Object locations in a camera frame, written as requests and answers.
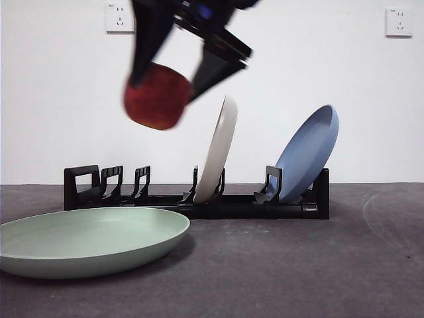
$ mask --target plate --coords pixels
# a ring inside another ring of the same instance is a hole
[[[297,199],[317,178],[327,163],[339,133],[335,108],[326,105],[312,114],[299,128],[284,149],[276,167],[283,170],[281,203]],[[270,178],[267,194],[276,188]]]
[[[189,220],[143,207],[104,207],[27,217],[0,225],[4,272],[31,278],[100,276],[151,262],[183,238]]]
[[[211,146],[207,153],[206,162],[200,181],[196,186],[194,203],[204,203],[211,199],[215,193],[219,178],[224,169],[227,156],[233,141],[234,130],[237,122],[237,104],[234,99],[226,96],[217,126],[213,133]]]

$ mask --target dish rack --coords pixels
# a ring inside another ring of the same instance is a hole
[[[104,168],[82,166],[64,170],[64,209],[85,209],[92,207],[154,207],[167,209],[185,215],[189,219],[329,219],[329,170],[321,173],[298,199],[290,204],[281,204],[279,194],[282,188],[282,169],[266,167],[265,184],[259,192],[252,194],[225,194],[225,169],[222,171],[213,197],[202,204],[194,204],[198,167],[193,169],[193,184],[188,192],[175,195],[151,195],[150,166],[135,170],[134,190],[130,195],[121,194],[123,166]],[[91,174],[91,187],[77,191],[76,177]],[[110,192],[107,179],[118,176],[118,184]],[[277,180],[277,188],[272,195],[266,189],[270,176]]]

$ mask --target red object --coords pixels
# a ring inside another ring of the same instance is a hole
[[[180,119],[190,95],[190,82],[183,75],[166,66],[152,64],[138,87],[127,84],[125,110],[139,124],[169,129]]]

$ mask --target blue plate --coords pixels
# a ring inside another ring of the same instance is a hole
[[[276,167],[283,170],[281,203],[297,199],[317,178],[333,151],[339,133],[339,117],[331,105],[312,114],[284,149]],[[270,178],[267,194],[276,189]]]

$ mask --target white wall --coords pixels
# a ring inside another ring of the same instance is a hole
[[[61,184],[65,167],[152,165],[153,183],[188,183],[226,93],[239,104],[229,182],[261,182],[300,124],[331,103],[340,133],[332,182],[423,182],[424,2],[262,0],[230,30],[249,69],[190,105],[166,132],[122,108],[133,36],[106,35],[103,0],[2,0],[2,184]],[[415,10],[412,39],[384,37],[384,10]],[[200,41],[174,30],[157,62],[193,73]]]

